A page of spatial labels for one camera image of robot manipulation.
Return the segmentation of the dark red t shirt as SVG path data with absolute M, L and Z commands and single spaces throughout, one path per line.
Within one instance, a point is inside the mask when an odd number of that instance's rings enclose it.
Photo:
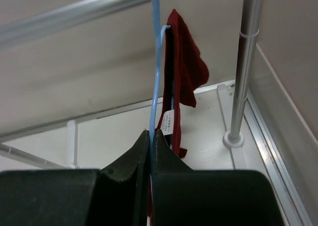
M 194 90 L 204 85 L 209 71 L 201 59 L 181 15 L 173 10 L 165 31 L 164 92 L 161 116 L 149 131 L 151 225 L 193 221 L 197 210 L 191 203 L 204 202 L 199 193 L 211 176 L 195 171 L 182 161 L 180 105 L 196 107 Z

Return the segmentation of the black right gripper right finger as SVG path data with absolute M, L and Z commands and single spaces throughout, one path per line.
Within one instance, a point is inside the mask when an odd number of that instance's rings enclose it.
M 161 130 L 151 148 L 155 226 L 282 226 L 270 182 L 255 170 L 193 170 Z

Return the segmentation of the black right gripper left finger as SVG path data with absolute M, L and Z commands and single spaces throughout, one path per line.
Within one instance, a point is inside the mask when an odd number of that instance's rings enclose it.
M 0 174 L 3 226 L 145 226 L 150 136 L 103 169 L 19 170 Z

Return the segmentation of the light blue wire hanger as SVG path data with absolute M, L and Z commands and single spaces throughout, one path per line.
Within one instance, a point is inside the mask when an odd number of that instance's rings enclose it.
M 155 137 L 155 123 L 156 123 L 156 113 L 157 113 L 157 104 L 159 97 L 159 86 L 160 86 L 160 67 L 161 67 L 161 50 L 162 50 L 162 42 L 165 36 L 165 32 L 167 29 L 170 29 L 170 25 L 161 26 L 160 23 L 160 0 L 151 0 L 152 3 L 152 17 L 153 17 L 153 28 L 155 35 L 155 84 L 152 98 L 152 106 L 151 106 L 151 115 L 150 115 L 150 162 L 151 162 L 151 186 L 153 185 L 153 169 L 154 169 L 154 155 L 155 150 L 153 146 L 154 137 Z

